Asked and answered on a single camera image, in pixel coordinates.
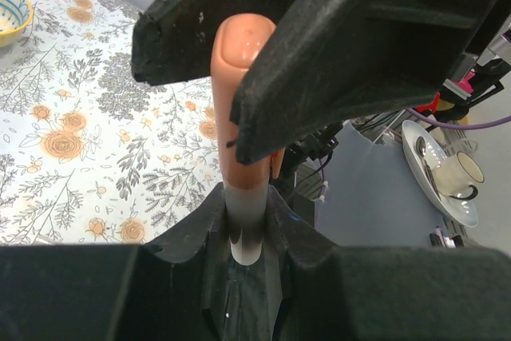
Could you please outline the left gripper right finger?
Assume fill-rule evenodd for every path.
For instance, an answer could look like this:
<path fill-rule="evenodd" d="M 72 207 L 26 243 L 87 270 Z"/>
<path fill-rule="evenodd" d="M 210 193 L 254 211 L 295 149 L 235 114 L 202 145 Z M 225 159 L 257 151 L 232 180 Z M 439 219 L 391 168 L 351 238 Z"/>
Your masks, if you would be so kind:
<path fill-rule="evenodd" d="M 283 253 L 276 340 L 507 340 L 510 259 L 488 248 L 341 247 L 267 195 Z"/>

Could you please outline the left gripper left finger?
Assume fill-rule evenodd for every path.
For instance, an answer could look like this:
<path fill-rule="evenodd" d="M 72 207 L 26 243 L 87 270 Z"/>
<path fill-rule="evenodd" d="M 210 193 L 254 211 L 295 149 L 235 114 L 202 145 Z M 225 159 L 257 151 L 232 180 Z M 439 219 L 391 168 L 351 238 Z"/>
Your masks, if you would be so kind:
<path fill-rule="evenodd" d="M 144 245 L 4 246 L 4 340 L 218 340 L 204 299 L 217 185 L 191 214 Z"/>

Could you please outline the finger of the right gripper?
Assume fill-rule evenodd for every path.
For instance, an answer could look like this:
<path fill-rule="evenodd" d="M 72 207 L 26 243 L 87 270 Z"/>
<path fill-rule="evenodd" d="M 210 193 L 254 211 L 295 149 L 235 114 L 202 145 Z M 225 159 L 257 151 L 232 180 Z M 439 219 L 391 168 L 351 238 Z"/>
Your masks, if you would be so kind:
<path fill-rule="evenodd" d="M 278 23 L 295 0 L 154 0 L 133 28 L 135 81 L 165 85 L 207 77 L 220 24 L 235 14 Z"/>
<path fill-rule="evenodd" d="M 510 0 L 296 0 L 244 78 L 245 165 L 330 123 L 425 105 L 462 77 Z"/>

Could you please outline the grey orange marker pen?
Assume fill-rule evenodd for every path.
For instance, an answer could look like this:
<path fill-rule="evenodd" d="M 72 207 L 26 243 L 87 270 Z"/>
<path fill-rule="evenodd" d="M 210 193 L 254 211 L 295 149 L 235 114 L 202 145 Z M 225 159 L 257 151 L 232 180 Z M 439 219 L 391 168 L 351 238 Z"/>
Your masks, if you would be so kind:
<path fill-rule="evenodd" d="M 261 255 L 267 193 L 266 182 L 253 189 L 224 183 L 231 253 L 240 265 L 250 266 Z"/>

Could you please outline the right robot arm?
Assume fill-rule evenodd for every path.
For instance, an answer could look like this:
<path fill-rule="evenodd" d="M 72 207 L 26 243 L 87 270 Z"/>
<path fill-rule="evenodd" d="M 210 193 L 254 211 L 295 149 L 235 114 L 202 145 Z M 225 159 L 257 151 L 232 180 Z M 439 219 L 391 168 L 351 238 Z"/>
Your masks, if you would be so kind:
<path fill-rule="evenodd" d="M 228 113 L 236 158 L 285 149 L 289 174 L 330 156 L 342 121 L 430 103 L 497 35 L 510 0 L 154 0 L 133 30 L 134 79 L 208 76 L 216 31 L 236 14 L 276 26 Z"/>

